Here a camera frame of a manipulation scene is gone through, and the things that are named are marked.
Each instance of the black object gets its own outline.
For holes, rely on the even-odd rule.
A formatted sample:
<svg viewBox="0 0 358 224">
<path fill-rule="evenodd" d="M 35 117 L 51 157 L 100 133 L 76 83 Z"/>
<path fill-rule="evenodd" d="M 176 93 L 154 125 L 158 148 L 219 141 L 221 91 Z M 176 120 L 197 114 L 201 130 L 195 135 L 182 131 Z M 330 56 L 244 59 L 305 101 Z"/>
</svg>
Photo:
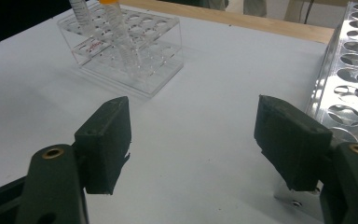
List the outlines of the black object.
<svg viewBox="0 0 358 224">
<path fill-rule="evenodd" d="M 0 41 L 70 8 L 68 0 L 2 0 L 0 1 Z"/>
<path fill-rule="evenodd" d="M 104 103 L 75 137 L 36 152 L 28 175 L 0 188 L 0 223 L 89 223 L 83 188 L 112 194 L 130 157 L 128 98 Z"/>
<path fill-rule="evenodd" d="M 201 6 L 201 3 L 200 3 L 201 0 L 159 0 L 159 1 L 182 4 L 182 5 L 193 6 L 193 7 Z"/>
<path fill-rule="evenodd" d="M 260 96 L 255 140 L 289 189 L 310 191 L 324 183 L 324 222 L 358 223 L 358 144 L 332 146 L 323 125 L 287 102 Z"/>
<path fill-rule="evenodd" d="M 304 24 L 307 24 L 307 22 L 308 22 L 308 16 L 310 15 L 310 9 L 312 8 L 313 2 L 315 2 L 315 0 L 310 0 L 310 4 L 308 5 L 307 15 L 305 16 Z"/>
</svg>

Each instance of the plastic tube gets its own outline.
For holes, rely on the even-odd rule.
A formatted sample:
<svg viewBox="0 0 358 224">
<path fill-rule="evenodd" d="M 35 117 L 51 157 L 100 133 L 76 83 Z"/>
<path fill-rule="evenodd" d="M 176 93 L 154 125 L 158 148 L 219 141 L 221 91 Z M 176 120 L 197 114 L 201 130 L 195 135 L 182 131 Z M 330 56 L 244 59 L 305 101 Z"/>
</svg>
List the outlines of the plastic tube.
<svg viewBox="0 0 358 224">
<path fill-rule="evenodd" d="M 83 34 L 86 36 L 92 36 L 94 34 L 95 28 L 86 1 L 69 0 L 69 3 L 71 4 L 72 9 L 74 10 L 75 17 L 83 31 Z"/>
<path fill-rule="evenodd" d="M 112 29 L 112 42 L 118 47 L 126 71 L 131 77 L 137 77 L 140 60 L 124 24 L 120 4 L 118 0 L 100 0 L 100 3 L 104 7 L 106 19 Z"/>
</svg>

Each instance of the white table surface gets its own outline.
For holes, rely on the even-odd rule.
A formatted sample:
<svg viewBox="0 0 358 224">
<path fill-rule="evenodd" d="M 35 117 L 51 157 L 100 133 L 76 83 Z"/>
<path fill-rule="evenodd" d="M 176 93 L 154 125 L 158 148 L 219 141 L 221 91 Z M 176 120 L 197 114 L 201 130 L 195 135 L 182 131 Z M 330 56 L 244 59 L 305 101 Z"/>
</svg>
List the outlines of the white table surface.
<svg viewBox="0 0 358 224">
<path fill-rule="evenodd" d="M 306 108 L 326 45 L 180 18 L 185 67 L 146 99 L 78 69 L 64 15 L 0 42 L 0 186 L 128 95 L 131 158 L 113 196 L 87 196 L 90 223 L 318 223 L 273 198 L 253 131 L 259 94 Z"/>
</svg>

